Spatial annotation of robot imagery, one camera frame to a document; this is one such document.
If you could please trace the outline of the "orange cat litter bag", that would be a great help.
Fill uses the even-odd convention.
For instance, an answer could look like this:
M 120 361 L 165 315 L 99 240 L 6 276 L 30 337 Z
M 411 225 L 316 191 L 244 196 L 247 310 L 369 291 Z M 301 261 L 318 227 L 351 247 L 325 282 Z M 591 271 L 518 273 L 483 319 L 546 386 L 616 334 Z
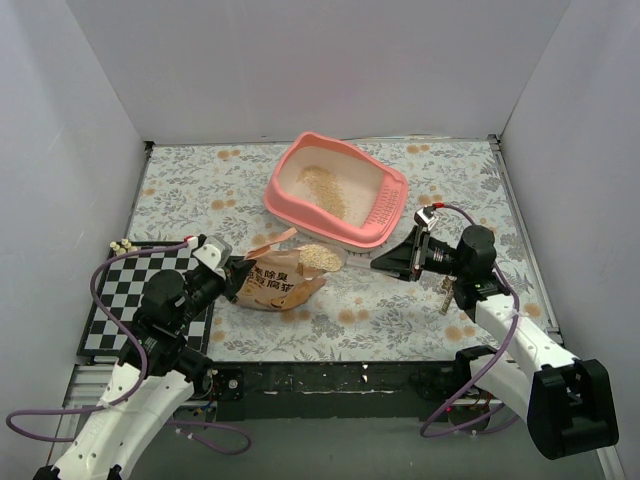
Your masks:
M 305 304 L 326 283 L 327 272 L 303 267 L 297 248 L 276 249 L 297 234 L 290 228 L 243 257 L 256 264 L 238 295 L 238 306 L 265 311 L 286 311 Z

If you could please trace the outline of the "clear plastic litter scoop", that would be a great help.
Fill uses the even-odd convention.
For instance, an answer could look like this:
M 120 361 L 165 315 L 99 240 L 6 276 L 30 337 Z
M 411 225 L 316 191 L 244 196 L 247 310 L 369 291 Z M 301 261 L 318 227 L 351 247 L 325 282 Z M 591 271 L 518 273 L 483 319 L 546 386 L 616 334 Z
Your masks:
M 341 247 L 319 243 L 305 244 L 297 248 L 299 263 L 309 269 L 335 273 L 344 268 L 370 270 L 372 260 L 360 254 L 348 252 Z

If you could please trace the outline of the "pink cat litter box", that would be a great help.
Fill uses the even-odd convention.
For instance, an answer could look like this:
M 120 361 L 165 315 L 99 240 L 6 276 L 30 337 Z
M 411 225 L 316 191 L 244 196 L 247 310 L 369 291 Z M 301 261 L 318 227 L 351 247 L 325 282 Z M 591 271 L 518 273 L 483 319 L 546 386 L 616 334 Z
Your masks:
M 302 133 L 276 165 L 267 210 L 300 232 L 353 252 L 383 245 L 399 223 L 406 177 L 350 143 Z

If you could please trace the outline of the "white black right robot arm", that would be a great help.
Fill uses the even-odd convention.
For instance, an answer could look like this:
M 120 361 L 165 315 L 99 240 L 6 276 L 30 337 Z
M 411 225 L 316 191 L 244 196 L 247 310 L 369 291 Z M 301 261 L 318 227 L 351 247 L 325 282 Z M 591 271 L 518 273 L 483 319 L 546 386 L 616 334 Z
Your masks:
M 540 453 L 557 459 L 615 445 L 619 440 L 609 374 L 582 360 L 521 313 L 498 276 L 491 230 L 472 225 L 456 247 L 416 226 L 398 246 L 371 262 L 374 270 L 405 281 L 424 271 L 453 280 L 458 308 L 500 342 L 456 355 L 454 389 L 464 397 L 485 390 L 522 418 Z

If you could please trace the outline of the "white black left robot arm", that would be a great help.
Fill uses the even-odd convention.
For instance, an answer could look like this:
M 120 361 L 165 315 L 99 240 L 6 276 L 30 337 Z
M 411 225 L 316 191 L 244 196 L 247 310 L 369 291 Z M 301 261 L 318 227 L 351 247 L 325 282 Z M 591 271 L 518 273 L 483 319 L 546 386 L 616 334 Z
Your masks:
M 233 299 L 254 263 L 231 256 L 200 262 L 186 273 L 161 270 L 142 291 L 122 347 L 98 404 L 81 432 L 38 479 L 127 479 L 160 430 L 186 400 L 205 398 L 213 362 L 189 347 L 184 329 L 219 297 Z

